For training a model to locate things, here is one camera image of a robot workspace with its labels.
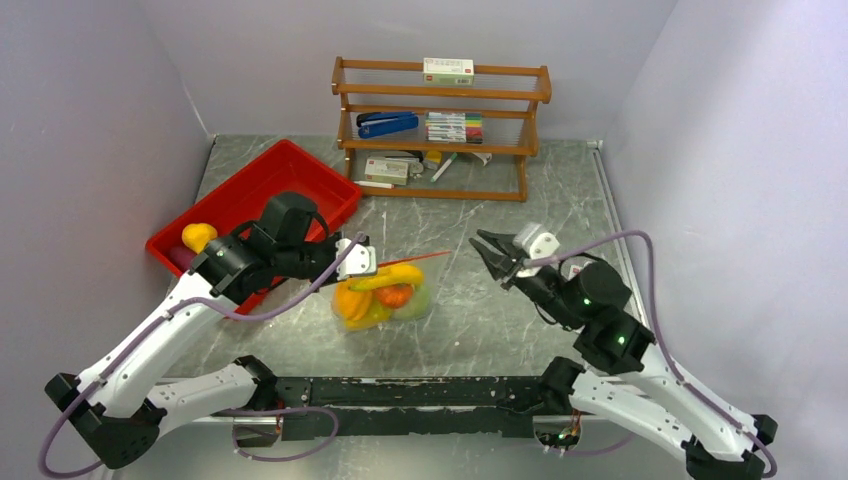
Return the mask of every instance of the small cardboard box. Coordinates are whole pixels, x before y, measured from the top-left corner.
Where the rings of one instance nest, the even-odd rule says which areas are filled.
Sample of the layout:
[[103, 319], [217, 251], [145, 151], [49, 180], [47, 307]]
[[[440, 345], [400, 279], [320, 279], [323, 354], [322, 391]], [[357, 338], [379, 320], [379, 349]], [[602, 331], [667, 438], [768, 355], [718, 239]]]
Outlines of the small cardboard box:
[[425, 58], [424, 83], [470, 87], [474, 85], [474, 61], [458, 58]]
[[409, 163], [395, 160], [369, 158], [365, 163], [365, 179], [369, 182], [406, 185]]
[[424, 168], [429, 168], [430, 170], [438, 170], [441, 166], [442, 152], [437, 152], [435, 150], [427, 152], [427, 156], [424, 157]]

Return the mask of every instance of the white pen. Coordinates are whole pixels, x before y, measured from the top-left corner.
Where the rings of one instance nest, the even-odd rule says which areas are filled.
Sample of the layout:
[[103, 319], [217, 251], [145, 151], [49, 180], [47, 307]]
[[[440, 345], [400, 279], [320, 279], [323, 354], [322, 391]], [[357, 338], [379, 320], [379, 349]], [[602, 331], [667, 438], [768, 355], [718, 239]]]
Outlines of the white pen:
[[366, 180], [357, 180], [353, 182], [360, 187], [374, 187], [374, 188], [395, 188], [391, 183], [382, 183], [382, 182], [369, 182]]
[[444, 173], [444, 172], [445, 172], [445, 170], [447, 170], [447, 169], [448, 169], [448, 167], [450, 166], [451, 162], [453, 162], [453, 159], [454, 159], [454, 158], [456, 158], [456, 152], [453, 152], [453, 155], [451, 155], [451, 158], [447, 159], [447, 160], [445, 161], [445, 164], [444, 164], [444, 165], [442, 165], [442, 167], [441, 167], [441, 168], [439, 168], [439, 170], [437, 170], [437, 171], [436, 171], [436, 174], [435, 174], [435, 175], [433, 175], [433, 178], [431, 178], [431, 179], [430, 179], [430, 183], [435, 182], [436, 180], [438, 180], [438, 179], [439, 179], [439, 177], [441, 177], [441, 176], [442, 176], [442, 173]]

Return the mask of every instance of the white wall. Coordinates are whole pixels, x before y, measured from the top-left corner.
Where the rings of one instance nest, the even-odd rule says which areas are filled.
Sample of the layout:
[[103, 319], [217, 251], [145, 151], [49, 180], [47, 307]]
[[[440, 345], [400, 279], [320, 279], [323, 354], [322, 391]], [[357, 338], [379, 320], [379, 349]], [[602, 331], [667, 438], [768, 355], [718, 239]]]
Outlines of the white wall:
[[[161, 301], [145, 240], [194, 198], [208, 154], [135, 2], [0, 2], [0, 405], [4, 479], [39, 478], [43, 392]], [[55, 469], [92, 454], [66, 428]]]
[[779, 478], [845, 477], [845, 25], [845, 2], [681, 0], [604, 146], [673, 352], [780, 422]]
[[601, 138], [676, 0], [143, 0], [215, 133], [335, 134], [337, 55], [547, 64], [542, 137]]

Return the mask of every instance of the yellow banana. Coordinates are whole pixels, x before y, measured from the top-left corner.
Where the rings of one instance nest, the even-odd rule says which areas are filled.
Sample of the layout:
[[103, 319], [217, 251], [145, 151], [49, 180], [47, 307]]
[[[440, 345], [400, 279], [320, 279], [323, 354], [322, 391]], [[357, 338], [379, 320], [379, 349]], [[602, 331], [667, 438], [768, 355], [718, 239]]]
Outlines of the yellow banana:
[[408, 263], [397, 263], [377, 269], [373, 277], [357, 278], [350, 284], [351, 291], [364, 292], [375, 288], [388, 287], [398, 283], [418, 286], [424, 283], [424, 272]]

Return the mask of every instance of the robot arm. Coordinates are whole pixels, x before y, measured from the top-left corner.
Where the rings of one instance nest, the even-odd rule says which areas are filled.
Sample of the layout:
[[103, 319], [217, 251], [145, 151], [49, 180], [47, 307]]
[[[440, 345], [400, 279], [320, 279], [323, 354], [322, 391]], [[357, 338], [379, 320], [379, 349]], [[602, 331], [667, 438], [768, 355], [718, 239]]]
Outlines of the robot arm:
[[[307, 242], [313, 220], [322, 225], [324, 239]], [[81, 392], [99, 384], [70, 412], [70, 421], [111, 469], [132, 463], [157, 438], [197, 418], [229, 408], [268, 408], [276, 399], [276, 377], [254, 357], [178, 383], [157, 382], [189, 345], [223, 318], [213, 307], [232, 311], [251, 294], [276, 287], [282, 278], [314, 280], [348, 250], [325, 284], [375, 273], [374, 248], [366, 246], [367, 240], [350, 244], [339, 233], [330, 234], [309, 199], [278, 195], [259, 221], [210, 241], [168, 298], [117, 347], [77, 376], [56, 375], [45, 391], [64, 411]], [[129, 355], [102, 378], [128, 349]]]
[[[550, 265], [528, 268], [529, 260], [552, 255], [559, 247], [539, 224], [528, 224], [516, 235], [482, 230], [478, 235], [493, 250], [475, 239], [471, 243], [504, 289], [524, 293], [547, 314], [548, 323], [579, 332], [574, 347], [588, 364], [653, 400], [558, 357], [542, 377], [547, 404], [614, 421], [684, 460], [698, 480], [762, 478], [765, 463], [753, 455], [758, 447], [751, 437], [768, 445], [777, 424], [767, 415], [733, 407], [676, 362], [669, 365], [670, 356], [660, 350], [653, 333], [624, 311], [632, 292], [612, 266], [596, 259], [571, 280]], [[686, 383], [674, 375], [674, 367]]]

